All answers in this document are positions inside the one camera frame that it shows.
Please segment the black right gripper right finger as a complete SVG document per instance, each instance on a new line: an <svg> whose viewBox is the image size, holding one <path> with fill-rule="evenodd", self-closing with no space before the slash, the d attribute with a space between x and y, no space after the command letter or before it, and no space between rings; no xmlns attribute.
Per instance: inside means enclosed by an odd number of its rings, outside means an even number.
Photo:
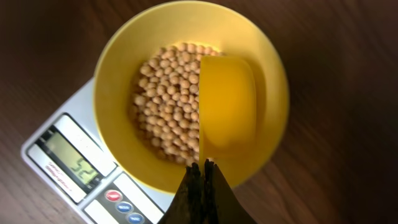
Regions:
<svg viewBox="0 0 398 224"><path fill-rule="evenodd" d="M208 159L204 163L204 210L208 223L256 224L241 206L220 168Z"/></svg>

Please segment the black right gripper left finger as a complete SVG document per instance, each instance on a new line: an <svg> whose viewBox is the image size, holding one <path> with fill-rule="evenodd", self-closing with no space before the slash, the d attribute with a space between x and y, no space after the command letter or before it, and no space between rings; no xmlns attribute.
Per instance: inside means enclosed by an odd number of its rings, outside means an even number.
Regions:
<svg viewBox="0 0 398 224"><path fill-rule="evenodd" d="M186 166L170 207L158 224L201 224L204 221L202 205L203 179L197 163Z"/></svg>

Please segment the yellow measuring scoop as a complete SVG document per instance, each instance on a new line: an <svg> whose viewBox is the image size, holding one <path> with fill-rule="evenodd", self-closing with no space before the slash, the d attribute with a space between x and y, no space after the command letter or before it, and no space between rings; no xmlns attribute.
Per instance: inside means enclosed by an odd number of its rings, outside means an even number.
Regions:
<svg viewBox="0 0 398 224"><path fill-rule="evenodd" d="M222 171L234 171L256 144L252 69L239 57L204 56L199 89L201 156L215 159Z"/></svg>

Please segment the soybeans in bowl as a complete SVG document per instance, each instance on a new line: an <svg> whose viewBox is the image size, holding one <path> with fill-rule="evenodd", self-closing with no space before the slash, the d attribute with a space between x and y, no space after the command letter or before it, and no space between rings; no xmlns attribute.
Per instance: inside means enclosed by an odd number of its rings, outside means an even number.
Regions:
<svg viewBox="0 0 398 224"><path fill-rule="evenodd" d="M222 53L182 42L161 47L139 69L129 115L144 143L161 159L199 160L199 78L204 56Z"/></svg>

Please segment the white digital kitchen scale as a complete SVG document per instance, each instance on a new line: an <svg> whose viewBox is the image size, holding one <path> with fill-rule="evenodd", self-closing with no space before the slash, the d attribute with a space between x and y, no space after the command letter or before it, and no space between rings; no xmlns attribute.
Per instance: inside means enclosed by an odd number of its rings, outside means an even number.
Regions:
<svg viewBox="0 0 398 224"><path fill-rule="evenodd" d="M102 144L93 80L22 145L23 160L87 223L157 223L172 195L137 183Z"/></svg>

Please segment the yellow plastic bowl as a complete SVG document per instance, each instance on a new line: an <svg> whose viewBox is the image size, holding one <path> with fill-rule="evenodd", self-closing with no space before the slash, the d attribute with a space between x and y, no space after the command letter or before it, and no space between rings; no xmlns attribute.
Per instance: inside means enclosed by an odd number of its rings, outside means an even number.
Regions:
<svg viewBox="0 0 398 224"><path fill-rule="evenodd" d="M250 64L256 82L257 136L254 150L219 159L229 185L255 174L277 149L289 117L289 87L282 61L266 35L227 7L203 1L159 4L134 16L109 40L98 60L93 90L101 140L118 164L145 186L174 194L185 169L158 159L137 137L128 109L133 77L161 47L178 42L209 45Z"/></svg>

